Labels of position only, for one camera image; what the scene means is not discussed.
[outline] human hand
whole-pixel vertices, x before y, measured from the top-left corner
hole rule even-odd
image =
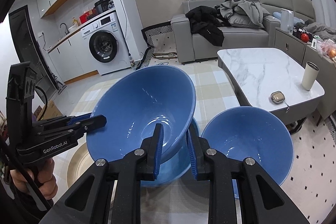
[[[39,182],[43,183],[43,185],[39,188],[42,195],[46,200],[52,199],[58,190],[58,186],[56,184],[56,178],[53,175],[55,162],[54,160],[47,159],[41,171],[39,171],[37,175],[37,179]],[[30,169],[27,169],[28,174],[34,180],[34,174]],[[15,187],[26,194],[29,194],[28,188],[26,186],[26,179],[18,170],[11,170],[10,174],[12,176]]]

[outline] beige plate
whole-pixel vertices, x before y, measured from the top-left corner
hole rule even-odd
[[[82,144],[80,148],[74,153],[70,160],[67,172],[67,184],[70,188],[76,180],[94,163],[89,151],[87,150],[86,143]],[[114,182],[111,206],[113,205],[114,195],[116,192],[117,181]]]

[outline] sofa armrest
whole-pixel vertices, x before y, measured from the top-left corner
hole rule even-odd
[[[175,15],[170,24],[173,29],[179,62],[195,61],[189,19],[184,14]]]
[[[267,16],[262,21],[265,31],[268,32],[268,46],[274,48],[275,43],[275,28],[280,27],[280,20],[273,16]]]

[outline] coffee table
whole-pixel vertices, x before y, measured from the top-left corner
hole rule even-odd
[[[284,124],[305,118],[317,107],[324,95],[323,87],[315,81],[305,90],[301,80],[305,69],[290,56],[276,48],[237,48],[220,50],[218,66],[230,77],[240,105],[265,109]],[[275,104],[270,95],[281,91],[285,103]]]

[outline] washing machine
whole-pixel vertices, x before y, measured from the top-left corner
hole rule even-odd
[[[100,75],[130,68],[127,44],[116,12],[81,29],[86,56]]]

